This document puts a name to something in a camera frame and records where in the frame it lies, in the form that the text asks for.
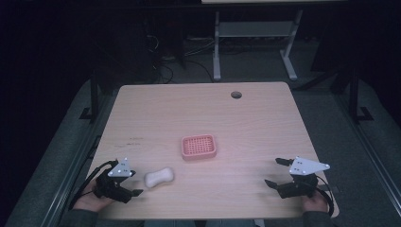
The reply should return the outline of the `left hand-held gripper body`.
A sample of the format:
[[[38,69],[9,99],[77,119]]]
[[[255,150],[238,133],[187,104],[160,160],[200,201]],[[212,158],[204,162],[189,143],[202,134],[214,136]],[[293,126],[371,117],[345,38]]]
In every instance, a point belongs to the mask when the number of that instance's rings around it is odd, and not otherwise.
[[[104,170],[96,178],[94,194],[98,198],[106,197],[114,201],[127,203],[131,200],[131,191],[120,184],[131,177],[131,168],[128,159],[114,160],[111,167]]]

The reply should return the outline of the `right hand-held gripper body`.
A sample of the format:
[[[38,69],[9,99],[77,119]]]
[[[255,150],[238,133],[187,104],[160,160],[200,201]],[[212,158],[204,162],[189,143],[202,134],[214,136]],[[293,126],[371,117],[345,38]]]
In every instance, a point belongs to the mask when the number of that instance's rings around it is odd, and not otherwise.
[[[290,183],[279,185],[278,193],[282,199],[308,196],[312,197],[318,189],[317,172],[330,168],[329,164],[308,160],[302,157],[295,157],[293,164],[289,166],[289,175],[292,177]]]

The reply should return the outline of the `pink soap dish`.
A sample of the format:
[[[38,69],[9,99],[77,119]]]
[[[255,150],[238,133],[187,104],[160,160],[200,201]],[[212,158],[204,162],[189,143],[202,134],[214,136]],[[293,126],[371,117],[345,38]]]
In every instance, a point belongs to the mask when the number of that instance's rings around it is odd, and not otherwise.
[[[186,136],[182,139],[182,158],[185,161],[210,159],[216,155],[217,146],[211,134]]]

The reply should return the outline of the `person's left hand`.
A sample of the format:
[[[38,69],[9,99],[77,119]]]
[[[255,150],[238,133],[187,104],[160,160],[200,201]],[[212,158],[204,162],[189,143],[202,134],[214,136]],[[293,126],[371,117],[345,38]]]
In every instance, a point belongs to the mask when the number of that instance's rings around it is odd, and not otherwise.
[[[90,181],[83,189],[81,195],[75,202],[73,208],[78,210],[87,210],[91,212],[100,212],[102,209],[113,203],[112,199],[102,197],[98,198],[92,190],[96,187],[96,181]]]

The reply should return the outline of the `person's right hand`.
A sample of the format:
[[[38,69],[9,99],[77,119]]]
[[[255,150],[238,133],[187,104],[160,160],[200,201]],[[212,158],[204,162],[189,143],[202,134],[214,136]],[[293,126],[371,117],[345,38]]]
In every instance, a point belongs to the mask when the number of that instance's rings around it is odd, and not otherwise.
[[[304,212],[328,212],[328,204],[325,197],[318,191],[312,197],[301,197],[302,209]]]

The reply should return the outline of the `black metal stand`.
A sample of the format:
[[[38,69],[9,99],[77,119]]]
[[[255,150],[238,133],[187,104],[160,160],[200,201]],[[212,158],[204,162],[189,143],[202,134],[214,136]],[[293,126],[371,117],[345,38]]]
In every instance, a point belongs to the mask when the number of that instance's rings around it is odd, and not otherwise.
[[[94,123],[97,119],[98,116],[98,108],[99,108],[99,102],[98,102],[98,72],[97,70],[94,70],[91,78],[90,78],[90,101],[91,101],[91,106],[90,107],[85,107],[79,118],[80,119],[85,119],[89,120],[90,123]]]
[[[373,120],[371,113],[366,107],[358,106],[358,86],[359,76],[357,72],[357,67],[354,65],[351,69],[349,82],[348,113],[356,124],[358,124],[360,121]]]

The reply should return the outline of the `white metal desk frame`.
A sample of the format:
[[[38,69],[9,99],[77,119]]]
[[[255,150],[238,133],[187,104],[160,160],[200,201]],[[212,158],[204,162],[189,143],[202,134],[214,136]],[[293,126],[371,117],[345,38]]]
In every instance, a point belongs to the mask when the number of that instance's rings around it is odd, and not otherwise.
[[[221,80],[219,42],[221,38],[287,38],[285,48],[280,50],[282,62],[290,80],[297,80],[298,76],[290,60],[290,51],[303,16],[299,9],[292,21],[278,22],[225,22],[220,20],[220,13],[215,13],[214,52],[213,52],[213,80]]]

